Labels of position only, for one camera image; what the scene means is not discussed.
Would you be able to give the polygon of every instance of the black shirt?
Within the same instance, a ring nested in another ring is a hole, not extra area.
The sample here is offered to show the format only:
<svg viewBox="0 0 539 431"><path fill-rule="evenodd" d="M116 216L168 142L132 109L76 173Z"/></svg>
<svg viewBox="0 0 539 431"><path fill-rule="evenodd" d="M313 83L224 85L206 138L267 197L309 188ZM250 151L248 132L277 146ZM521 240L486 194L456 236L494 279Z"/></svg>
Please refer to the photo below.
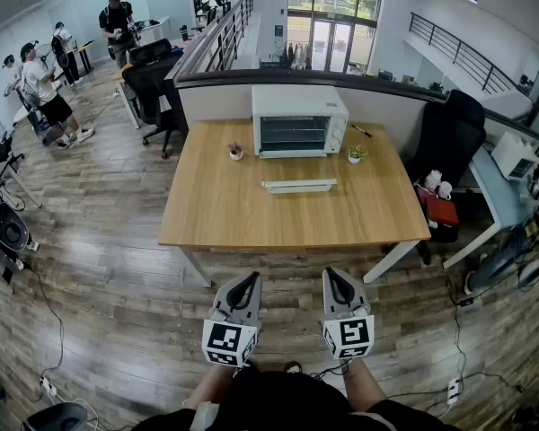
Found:
<svg viewBox="0 0 539 431"><path fill-rule="evenodd" d="M368 413L374 416L352 415L351 406L340 391L309 375L260 373L255 367L247 367L232 380L208 431L390 431L383 421L397 431L458 431L428 413L392 400L382 400ZM132 431L188 431L195 416L194 410L181 409L149 418Z"/></svg>
<svg viewBox="0 0 539 431"><path fill-rule="evenodd" d="M119 8L114 10L109 6L104 8L100 13L100 28L109 33L113 33L115 29L122 29L122 36L119 40L110 39L110 44L126 43L132 38L132 34L128 31L128 16L132 14L132 5L129 2L120 2Z"/></svg>

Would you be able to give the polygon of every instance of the table leg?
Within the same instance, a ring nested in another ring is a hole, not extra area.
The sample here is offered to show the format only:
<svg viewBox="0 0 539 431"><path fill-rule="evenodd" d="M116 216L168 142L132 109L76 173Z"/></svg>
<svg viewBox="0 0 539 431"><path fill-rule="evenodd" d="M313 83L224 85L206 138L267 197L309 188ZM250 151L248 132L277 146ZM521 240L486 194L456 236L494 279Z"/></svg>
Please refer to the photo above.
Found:
<svg viewBox="0 0 539 431"><path fill-rule="evenodd" d="M116 87L118 88L119 96L122 98L122 101L124 102L124 107L126 107L126 111L128 112L128 116L130 121L132 122L132 125L134 125L134 128L140 129L140 125L137 124L136 116L134 115L134 112L132 111L132 107L129 104L129 100L126 97L126 92L124 91L124 83L120 80L116 82Z"/></svg>
<svg viewBox="0 0 539 431"><path fill-rule="evenodd" d="M8 164L8 166L6 166L6 170L8 171L8 173L12 176L12 178L16 181L16 183L18 185L20 185L20 188L22 190L24 190L24 192L26 193L26 195L28 195L28 197L34 202L34 204L37 206L37 207L42 207L42 202L40 200L38 200L36 198L36 195L34 195L29 189L28 187L26 187L26 184L24 182L22 182L22 180L18 177L18 174L16 174L16 171L14 169L12 169L12 166L10 166L10 164Z"/></svg>
<svg viewBox="0 0 539 431"><path fill-rule="evenodd" d="M363 276L364 283L371 283L378 279L391 268L401 257L407 254L419 241L405 241L397 244L382 260L371 268L365 276Z"/></svg>
<svg viewBox="0 0 539 431"><path fill-rule="evenodd" d="M188 248L174 248L174 252L181 264L186 268L185 271L190 272L194 277L203 281L204 287L212 286L212 281L208 274L199 265L194 254Z"/></svg>
<svg viewBox="0 0 539 431"><path fill-rule="evenodd" d="M482 234L480 234L477 238L467 244L463 249L457 252L456 255L454 255L451 259L447 259L445 262L443 262L443 268L449 268L462 258L471 254L484 242L488 241L492 236L494 236L499 230L501 230L501 225L496 222L487 230L485 230Z"/></svg>
<svg viewBox="0 0 539 431"><path fill-rule="evenodd" d="M86 64L88 65L88 70L92 70L92 66L90 65L90 58L88 57L87 51L82 51L84 53L84 59L86 61Z"/></svg>
<svg viewBox="0 0 539 431"><path fill-rule="evenodd" d="M86 64L86 58L84 57L83 51L80 51L80 58L82 59L82 65L84 66L84 70L86 74L88 75L90 73L90 70L88 69L88 65Z"/></svg>

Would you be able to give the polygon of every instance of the small potted plant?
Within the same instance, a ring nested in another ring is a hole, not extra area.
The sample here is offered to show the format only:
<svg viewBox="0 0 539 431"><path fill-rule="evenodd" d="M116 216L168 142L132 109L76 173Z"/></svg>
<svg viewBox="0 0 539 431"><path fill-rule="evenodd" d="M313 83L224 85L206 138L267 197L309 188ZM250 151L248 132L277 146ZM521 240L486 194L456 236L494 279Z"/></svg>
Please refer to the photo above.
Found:
<svg viewBox="0 0 539 431"><path fill-rule="evenodd" d="M233 144L228 144L228 147L230 148L230 158L232 160L241 160L243 157L243 145L239 145L237 142L234 142Z"/></svg>
<svg viewBox="0 0 539 431"><path fill-rule="evenodd" d="M359 163L367 155L367 152L362 152L361 145L348 148L348 160L352 164Z"/></svg>

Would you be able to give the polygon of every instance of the desk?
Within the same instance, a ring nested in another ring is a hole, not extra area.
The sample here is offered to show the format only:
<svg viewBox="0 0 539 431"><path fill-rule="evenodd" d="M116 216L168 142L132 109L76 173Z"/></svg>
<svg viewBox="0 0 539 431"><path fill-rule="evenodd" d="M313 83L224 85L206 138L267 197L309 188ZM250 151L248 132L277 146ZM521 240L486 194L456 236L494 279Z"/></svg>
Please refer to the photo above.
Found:
<svg viewBox="0 0 539 431"><path fill-rule="evenodd" d="M90 65L90 59L88 59L88 53L86 50L93 45L95 40L88 41L85 45L78 48L75 53L78 53L80 55L80 58L82 59L82 65L84 66L84 70L86 74L88 75L92 69L92 66Z"/></svg>
<svg viewBox="0 0 539 431"><path fill-rule="evenodd" d="M166 23L168 24L168 33L172 32L172 28L170 27L170 16L164 16L156 20L159 22L158 24L148 25L139 31L141 37L140 46L148 45L149 43L165 38L163 35L163 27Z"/></svg>
<svg viewBox="0 0 539 431"><path fill-rule="evenodd" d="M26 108L22 105L20 109L16 112L13 118L14 125L17 125L20 123L23 119L28 118L30 113L26 110Z"/></svg>
<svg viewBox="0 0 539 431"><path fill-rule="evenodd" d="M191 248L300 250L398 243L365 276L371 282L415 246L429 229L411 182L380 125L348 128L341 152L326 158L262 160L253 152L251 120L195 125L181 152L163 214L159 243L178 247L192 274L210 280ZM227 144L244 145L235 162ZM345 149L362 145L364 162ZM263 181L337 179L321 193L270 195Z"/></svg>
<svg viewBox="0 0 539 431"><path fill-rule="evenodd" d="M37 207L42 207L42 202L28 187L26 187L26 184L22 181L22 179L20 179L16 171L12 169L12 166L8 164L8 162L0 163L0 174L2 174L2 172L6 172L7 174L9 174L10 177L14 179L14 181L20 186L24 193L28 195L28 198L30 198ZM15 206L16 209L20 209L22 207L18 206L18 203L16 203L16 201L8 195L4 188L1 188L0 191L2 192L3 198L10 199L12 206Z"/></svg>
<svg viewBox="0 0 539 431"><path fill-rule="evenodd" d="M473 156L469 163L473 177L482 191L487 206L493 216L493 225L467 244L451 259L443 262L443 268L449 268L463 259L479 246L488 241L503 228L511 228L521 224L534 211L537 202L533 198L521 201L515 186L503 177L491 155L483 147Z"/></svg>

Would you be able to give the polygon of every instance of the man in white shirt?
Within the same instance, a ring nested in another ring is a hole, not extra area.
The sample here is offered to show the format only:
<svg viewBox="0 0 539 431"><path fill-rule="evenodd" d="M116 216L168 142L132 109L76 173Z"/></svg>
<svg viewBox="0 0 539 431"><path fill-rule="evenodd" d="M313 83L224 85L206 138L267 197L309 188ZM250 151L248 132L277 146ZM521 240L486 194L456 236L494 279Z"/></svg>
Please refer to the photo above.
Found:
<svg viewBox="0 0 539 431"><path fill-rule="evenodd" d="M14 62L14 56L8 55L6 59L4 60L4 64L2 65L2 68L7 67L8 70L12 73L12 82L8 84L8 87L6 88L6 91L4 92L4 96L9 95L12 91L16 90L18 93L18 97L20 98L20 101L22 102L22 105L28 109L29 105L24 100L22 93L20 92L20 80L22 78L22 68Z"/></svg>
<svg viewBox="0 0 539 431"><path fill-rule="evenodd" d="M64 51L68 56L68 67L64 69L64 75L70 87L73 87L75 84L80 84L82 78L78 74L78 65L75 62L74 50L72 49L72 34L64 28L62 22L56 24L56 30L54 31L54 37L59 37L62 40L62 46Z"/></svg>
<svg viewBox="0 0 539 431"><path fill-rule="evenodd" d="M72 109L60 96L52 84L52 76L55 67L47 69L39 59L36 59L36 50L32 43L26 43L20 51L24 63L22 69L22 89L36 103L38 109L46 116L51 126L67 123L66 132L73 132L68 136L62 136L66 146L70 146L76 138L83 142L90 137L94 130L84 130L78 126Z"/></svg>

